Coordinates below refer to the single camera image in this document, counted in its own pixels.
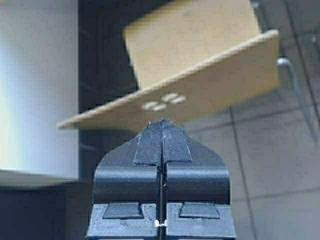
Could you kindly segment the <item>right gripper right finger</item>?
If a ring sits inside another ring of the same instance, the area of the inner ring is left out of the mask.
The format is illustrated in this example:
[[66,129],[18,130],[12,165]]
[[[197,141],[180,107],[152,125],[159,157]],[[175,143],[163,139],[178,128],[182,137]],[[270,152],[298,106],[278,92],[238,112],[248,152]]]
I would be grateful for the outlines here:
[[163,121],[161,127],[166,237],[236,237],[230,173],[223,160],[173,122]]

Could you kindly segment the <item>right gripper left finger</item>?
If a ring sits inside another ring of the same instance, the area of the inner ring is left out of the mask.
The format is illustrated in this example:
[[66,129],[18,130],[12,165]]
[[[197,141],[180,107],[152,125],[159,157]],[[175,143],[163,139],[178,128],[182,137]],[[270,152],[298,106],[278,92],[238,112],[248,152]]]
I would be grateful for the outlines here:
[[92,187],[88,238],[156,238],[159,230],[161,123],[107,153]]

